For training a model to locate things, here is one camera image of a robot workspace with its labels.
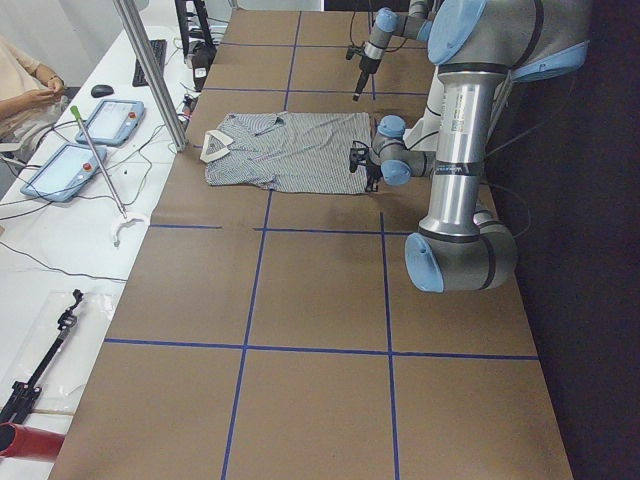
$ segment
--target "light blue device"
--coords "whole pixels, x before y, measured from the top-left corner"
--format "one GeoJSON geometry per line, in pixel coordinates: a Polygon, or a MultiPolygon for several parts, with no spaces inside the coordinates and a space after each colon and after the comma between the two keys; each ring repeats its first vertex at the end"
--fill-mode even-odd
{"type": "Polygon", "coordinates": [[[500,115],[496,92],[506,102],[514,82],[580,68],[591,4],[412,0],[408,15],[381,10],[369,41],[355,52],[363,56],[356,94],[377,70],[392,36],[427,43],[444,87],[435,152],[408,150],[404,122],[395,116],[382,119],[370,149],[372,163],[390,185],[431,177],[429,211],[405,243],[407,271],[420,290],[483,290],[511,277],[517,262],[513,235],[478,200],[487,139],[500,115]],[[435,18],[428,10],[437,10],[435,18]]]}
{"type": "MultiPolygon", "coordinates": [[[[144,116],[144,103],[137,100],[101,100],[86,121],[96,145],[118,147],[127,141],[144,116]]],[[[76,142],[87,144],[82,131],[76,142]]]]}
{"type": "MultiPolygon", "coordinates": [[[[100,159],[107,157],[105,147],[97,147],[100,159]]],[[[75,196],[100,166],[88,146],[62,145],[36,174],[20,189],[24,195],[52,202],[66,202],[75,196]]]]}

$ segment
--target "folded cloth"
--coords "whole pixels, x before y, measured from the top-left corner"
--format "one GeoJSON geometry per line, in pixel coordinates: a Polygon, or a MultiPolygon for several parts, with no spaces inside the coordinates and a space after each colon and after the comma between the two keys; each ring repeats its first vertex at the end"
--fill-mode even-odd
{"type": "Polygon", "coordinates": [[[230,113],[207,132],[200,158],[209,185],[359,194],[366,172],[349,172],[349,149],[354,140],[370,143],[369,129],[366,113],[230,113]]]}

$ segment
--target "green tip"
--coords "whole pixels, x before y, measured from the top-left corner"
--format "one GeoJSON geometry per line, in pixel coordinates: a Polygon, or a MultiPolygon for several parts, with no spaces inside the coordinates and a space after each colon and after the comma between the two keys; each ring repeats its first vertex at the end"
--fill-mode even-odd
{"type": "Polygon", "coordinates": [[[82,120],[82,117],[80,116],[80,112],[78,111],[78,107],[76,107],[75,105],[73,107],[71,107],[71,114],[75,117],[76,120],[82,120]]]}

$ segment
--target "white table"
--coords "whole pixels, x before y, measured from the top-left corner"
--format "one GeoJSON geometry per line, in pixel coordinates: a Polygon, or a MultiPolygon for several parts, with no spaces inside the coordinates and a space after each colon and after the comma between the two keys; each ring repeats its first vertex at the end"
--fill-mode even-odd
{"type": "MultiPolygon", "coordinates": [[[[147,34],[150,39],[165,38],[168,41],[164,78],[172,102],[178,107],[184,94],[190,93],[185,86],[193,87],[191,71],[184,65],[181,51],[174,54],[174,51],[177,50],[175,44],[179,44],[178,40],[174,44],[174,39],[179,38],[178,30],[169,27],[147,27],[147,34]]],[[[134,63],[133,50],[126,34],[122,32],[72,102],[72,105],[78,106],[83,118],[87,118],[99,102],[99,99],[94,99],[90,95],[91,88],[96,84],[109,84],[114,88],[114,95],[107,98],[144,102],[145,116],[131,138],[120,148],[108,149],[107,168],[128,157],[149,140],[156,127],[163,124],[150,88],[131,86],[134,63]]],[[[67,110],[60,118],[59,123],[69,120],[73,120],[73,117],[67,110]]],[[[76,125],[62,127],[59,130],[70,140],[73,140],[77,131],[76,125]]],[[[30,163],[33,165],[43,164],[63,142],[64,140],[55,133],[49,134],[30,163]]],[[[130,212],[150,216],[162,192],[175,156],[175,147],[167,129],[163,127],[153,142],[142,150],[142,153],[149,159],[152,168],[146,181],[142,184],[137,200],[127,209],[130,212]]],[[[127,203],[135,197],[149,166],[150,164],[145,159],[134,155],[126,162],[109,170],[123,202],[127,203]]],[[[25,170],[21,177],[28,179],[33,173],[34,170],[25,170]]],[[[33,255],[52,267],[61,268],[67,272],[127,279],[146,233],[146,227],[143,223],[135,222],[131,226],[123,228],[120,231],[120,246],[115,248],[110,236],[110,228],[112,222],[120,214],[114,201],[106,198],[93,200],[74,198],[69,203],[54,203],[36,213],[2,220],[34,210],[46,203],[43,200],[32,200],[6,205],[9,202],[27,198],[20,193],[22,184],[23,182],[17,180],[0,202],[2,204],[0,206],[0,225],[6,229],[0,237],[1,241],[17,250],[33,255]]],[[[106,182],[100,174],[96,174],[93,180],[80,192],[83,197],[108,194],[106,182]]],[[[9,372],[10,366],[15,364],[15,360],[22,355],[21,346],[25,341],[33,338],[30,332],[33,332],[34,326],[43,320],[38,319],[43,308],[49,313],[52,298],[62,295],[62,293],[56,292],[70,294],[74,289],[80,289],[88,295],[87,298],[104,296],[104,298],[112,299],[115,306],[124,285],[124,281],[70,277],[52,272],[33,260],[11,252],[0,245],[0,305],[2,306],[0,309],[0,378],[11,373],[9,372]]],[[[94,307],[91,306],[91,302],[88,302],[84,308],[87,311],[87,308],[94,307]]],[[[55,318],[48,318],[47,322],[53,322],[55,325],[63,310],[64,308],[55,312],[55,318]]],[[[78,328],[77,331],[72,332],[67,343],[71,345],[74,340],[76,344],[82,343],[83,348],[78,350],[82,352],[81,355],[75,358],[65,355],[56,357],[48,373],[54,375],[62,370],[90,371],[102,342],[103,327],[104,325],[97,328],[78,328]]],[[[57,333],[55,326],[51,333],[52,342],[57,333]]],[[[46,353],[46,348],[48,346],[42,350],[42,356],[46,353]]],[[[47,372],[43,377],[45,383],[46,377],[47,372]]],[[[26,381],[27,379],[15,378],[12,380],[26,381]]],[[[0,404],[2,405],[11,393],[12,380],[0,385],[0,404]]],[[[34,413],[25,423],[45,430],[66,433],[71,418],[70,415],[34,413]]],[[[52,464],[49,463],[1,459],[0,480],[44,479],[48,476],[51,466],[52,464]]]]}

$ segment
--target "metal pole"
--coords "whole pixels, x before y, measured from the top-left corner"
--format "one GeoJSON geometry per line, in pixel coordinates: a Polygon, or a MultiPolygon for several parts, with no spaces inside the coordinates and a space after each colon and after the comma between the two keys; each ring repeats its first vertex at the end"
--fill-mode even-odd
{"type": "Polygon", "coordinates": [[[144,29],[144,25],[142,25],[140,14],[134,6],[133,0],[113,0],[113,3],[118,11],[118,15],[120,15],[122,26],[127,32],[136,57],[142,66],[142,71],[149,82],[151,93],[156,101],[156,105],[160,109],[160,114],[169,130],[176,150],[181,152],[187,145],[187,137],[178,120],[175,108],[171,103],[171,96],[162,78],[160,67],[156,63],[156,59],[151,51],[149,37],[147,37],[147,32],[144,29]]]}

